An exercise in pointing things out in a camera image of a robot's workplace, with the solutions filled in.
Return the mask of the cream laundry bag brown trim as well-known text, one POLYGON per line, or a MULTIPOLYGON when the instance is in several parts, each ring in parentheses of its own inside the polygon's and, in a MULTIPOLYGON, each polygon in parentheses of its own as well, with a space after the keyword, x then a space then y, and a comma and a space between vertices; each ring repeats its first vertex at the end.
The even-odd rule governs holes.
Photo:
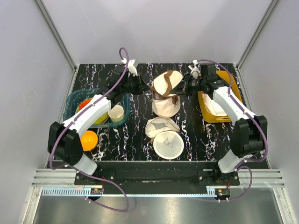
POLYGON ((168 70, 157 76, 152 85, 152 110, 162 118, 170 118, 178 113, 180 109, 180 97, 178 103, 172 103, 169 97, 170 91, 183 79, 183 74, 177 70, 168 70))

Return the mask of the dark maroon bra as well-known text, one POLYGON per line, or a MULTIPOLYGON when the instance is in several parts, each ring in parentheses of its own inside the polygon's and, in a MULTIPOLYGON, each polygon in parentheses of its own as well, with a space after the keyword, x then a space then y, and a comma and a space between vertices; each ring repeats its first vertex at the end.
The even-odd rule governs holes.
POLYGON ((174 105, 177 105, 177 103, 178 103, 178 96, 174 96, 174 97, 172 97, 172 103, 173 103, 174 105))

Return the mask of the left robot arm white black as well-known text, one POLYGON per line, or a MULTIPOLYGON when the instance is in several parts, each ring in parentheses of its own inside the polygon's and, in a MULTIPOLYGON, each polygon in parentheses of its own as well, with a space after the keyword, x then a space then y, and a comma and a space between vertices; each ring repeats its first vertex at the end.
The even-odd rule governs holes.
POLYGON ((90 103, 63 123, 51 124, 48 152, 85 173, 84 178, 89 184, 97 184, 101 173, 96 170, 97 164, 84 154, 80 139, 100 116, 122 101, 126 94, 141 95, 147 90, 149 87, 135 65, 115 67, 109 83, 99 89, 90 103))

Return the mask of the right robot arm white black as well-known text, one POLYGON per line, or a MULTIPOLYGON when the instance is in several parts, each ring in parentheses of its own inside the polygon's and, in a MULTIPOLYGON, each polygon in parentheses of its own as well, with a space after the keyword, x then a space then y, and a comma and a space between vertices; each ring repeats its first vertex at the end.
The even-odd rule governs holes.
POLYGON ((167 93, 190 96, 196 91, 202 91, 228 115, 234 126, 230 136, 230 150, 218 161, 218 168, 212 173, 213 182, 223 185, 229 179, 228 174, 238 171, 243 163, 266 159, 268 123, 266 117, 255 115, 233 93, 232 74, 229 74, 228 81, 219 77, 216 66, 222 67, 220 63, 207 59, 200 63, 197 76, 193 75, 197 69, 194 65, 190 67, 191 72, 184 74, 179 84, 167 88, 167 93))

